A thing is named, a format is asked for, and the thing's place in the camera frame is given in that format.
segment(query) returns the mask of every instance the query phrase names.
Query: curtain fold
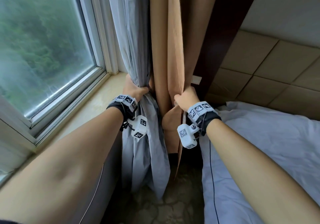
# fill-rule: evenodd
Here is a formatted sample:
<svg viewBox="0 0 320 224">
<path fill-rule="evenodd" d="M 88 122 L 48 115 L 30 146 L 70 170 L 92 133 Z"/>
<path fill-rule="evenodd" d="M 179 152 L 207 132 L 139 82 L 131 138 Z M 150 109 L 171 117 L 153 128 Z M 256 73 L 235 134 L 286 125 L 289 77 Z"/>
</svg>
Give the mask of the curtain fold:
<svg viewBox="0 0 320 224">
<path fill-rule="evenodd" d="M 182 109 L 174 95 L 191 84 L 215 0 L 150 0 L 154 86 L 168 153 L 182 153 Z"/>
<path fill-rule="evenodd" d="M 150 80 L 149 0 L 110 0 L 122 59 L 133 82 L 145 87 Z M 139 102 L 136 116 L 148 119 L 147 135 L 139 140 L 131 129 L 122 133 L 122 183 L 132 191 L 147 184 L 161 198 L 170 166 L 160 122 L 160 111 L 150 93 Z"/>
</svg>

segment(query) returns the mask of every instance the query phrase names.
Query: stone-patterned carpet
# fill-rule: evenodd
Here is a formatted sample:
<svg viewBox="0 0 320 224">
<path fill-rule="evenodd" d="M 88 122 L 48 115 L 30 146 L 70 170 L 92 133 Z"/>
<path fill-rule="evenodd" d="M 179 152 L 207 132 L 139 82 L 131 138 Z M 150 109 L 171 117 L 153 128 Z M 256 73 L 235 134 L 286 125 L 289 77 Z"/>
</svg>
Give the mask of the stone-patterned carpet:
<svg viewBox="0 0 320 224">
<path fill-rule="evenodd" d="M 177 164 L 171 160 L 171 176 L 161 200 L 147 186 L 132 194 L 119 181 L 101 224 L 203 224 L 200 148 L 183 150 L 176 179 Z"/>
</svg>

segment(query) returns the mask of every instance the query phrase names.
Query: hand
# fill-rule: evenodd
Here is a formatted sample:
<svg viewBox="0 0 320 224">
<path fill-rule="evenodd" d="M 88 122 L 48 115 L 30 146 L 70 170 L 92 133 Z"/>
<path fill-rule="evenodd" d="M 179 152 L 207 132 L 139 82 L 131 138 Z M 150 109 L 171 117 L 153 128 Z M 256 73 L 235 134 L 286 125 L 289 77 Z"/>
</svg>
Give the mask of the hand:
<svg viewBox="0 0 320 224">
<path fill-rule="evenodd" d="M 182 93 L 182 95 L 175 95 L 174 96 L 174 100 L 177 102 L 177 104 L 180 106 L 181 109 L 183 109 L 184 111 L 188 111 L 188 109 L 200 102 L 200 100 L 198 99 L 197 93 L 194 89 L 194 87 L 189 86 L 186 88 L 186 90 L 184 90 L 184 92 Z"/>
<path fill-rule="evenodd" d="M 147 92 L 149 92 L 149 88 L 139 88 L 132 82 L 129 74 L 127 74 L 127 76 L 125 77 L 125 83 L 122 94 L 134 97 L 137 100 L 137 102 L 139 102 L 142 96 L 145 95 Z"/>
</svg>

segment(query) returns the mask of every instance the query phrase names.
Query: window pane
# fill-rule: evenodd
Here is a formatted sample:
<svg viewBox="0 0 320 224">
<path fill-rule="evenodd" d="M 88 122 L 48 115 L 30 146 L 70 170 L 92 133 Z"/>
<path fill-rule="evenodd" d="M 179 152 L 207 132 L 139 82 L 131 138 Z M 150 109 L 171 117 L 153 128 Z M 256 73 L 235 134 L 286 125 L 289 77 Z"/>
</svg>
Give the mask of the window pane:
<svg viewBox="0 0 320 224">
<path fill-rule="evenodd" d="M 77 0 L 0 0 L 0 93 L 25 117 L 95 66 Z"/>
</svg>

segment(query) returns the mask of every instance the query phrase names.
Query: bed sheet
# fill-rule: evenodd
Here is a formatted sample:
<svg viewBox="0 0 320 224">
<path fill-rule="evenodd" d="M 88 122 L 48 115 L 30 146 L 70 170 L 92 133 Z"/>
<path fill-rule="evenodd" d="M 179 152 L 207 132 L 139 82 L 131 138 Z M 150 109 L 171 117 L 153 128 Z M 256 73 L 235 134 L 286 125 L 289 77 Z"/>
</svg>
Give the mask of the bed sheet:
<svg viewBox="0 0 320 224">
<path fill-rule="evenodd" d="M 286 170 L 320 205 L 320 122 L 242 102 L 219 108 L 222 120 Z M 200 138 L 206 224 L 262 224 L 207 136 Z"/>
</svg>

